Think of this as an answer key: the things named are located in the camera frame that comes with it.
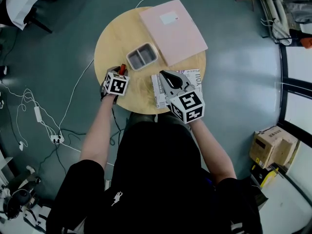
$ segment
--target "round wooden table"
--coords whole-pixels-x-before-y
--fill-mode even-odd
[[[117,104],[131,112],[155,115],[165,113],[169,109],[156,108],[151,75],[158,74],[161,70],[199,68],[200,76],[203,79],[206,69],[206,54],[203,51],[168,67],[141,21],[139,13],[148,8],[150,7],[129,10],[107,25],[97,41],[94,66],[98,82],[101,84],[107,69],[126,64],[130,81],[125,96],[119,96]],[[126,55],[146,42],[157,49],[158,60],[139,71],[134,71],[128,63]]]

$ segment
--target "plastic container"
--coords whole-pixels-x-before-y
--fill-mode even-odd
[[[158,56],[152,45],[147,42],[127,54],[127,60],[133,70],[137,71],[156,61]]]

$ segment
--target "gray floor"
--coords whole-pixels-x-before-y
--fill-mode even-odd
[[[54,31],[48,34],[30,25],[18,34],[14,50],[6,58],[10,75],[3,80],[15,93],[30,88],[35,99],[57,123],[65,113],[72,89],[82,71],[93,59],[95,46],[105,26],[119,14],[134,8],[140,0],[58,0],[40,1],[39,19]],[[170,0],[146,0],[142,6],[155,6]],[[209,47],[203,81],[206,112],[204,121],[231,157],[239,178],[248,175],[249,148],[255,130],[276,123],[279,115],[280,63],[278,47],[262,39],[266,29],[260,24],[262,9],[256,2],[234,0],[181,0],[200,29]],[[1,38],[5,49],[13,44],[15,28],[5,28]],[[98,110],[99,84],[92,65],[81,79],[64,128],[86,132]],[[8,105],[17,133],[15,117],[20,99],[8,96]],[[54,148],[46,130],[35,119],[33,104],[19,111],[19,127],[29,147],[20,151],[14,140],[6,110],[0,111],[0,137],[5,153],[13,156],[19,171],[27,164],[38,168]],[[129,115],[116,107],[117,121],[123,127]],[[43,116],[45,122],[52,121]],[[115,124],[112,132],[117,130]],[[72,146],[80,149],[83,141],[70,136]],[[79,153],[61,146],[58,150],[66,169],[76,163]],[[111,147],[109,162],[114,163],[117,146]],[[64,171],[55,154],[42,167],[39,192],[54,198],[64,179]],[[107,166],[106,178],[113,168]]]

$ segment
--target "black shirt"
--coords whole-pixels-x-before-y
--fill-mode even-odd
[[[141,122],[122,138],[108,190],[98,163],[83,160],[71,166],[49,214],[47,233],[74,230],[83,221],[85,234],[197,229],[262,233],[250,191],[250,185],[233,178],[214,187],[203,175],[199,150],[183,126]],[[232,232],[231,224],[242,228]]]

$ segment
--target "pink folder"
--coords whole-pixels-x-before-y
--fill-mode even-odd
[[[180,0],[147,9],[140,16],[168,66],[208,49]]]

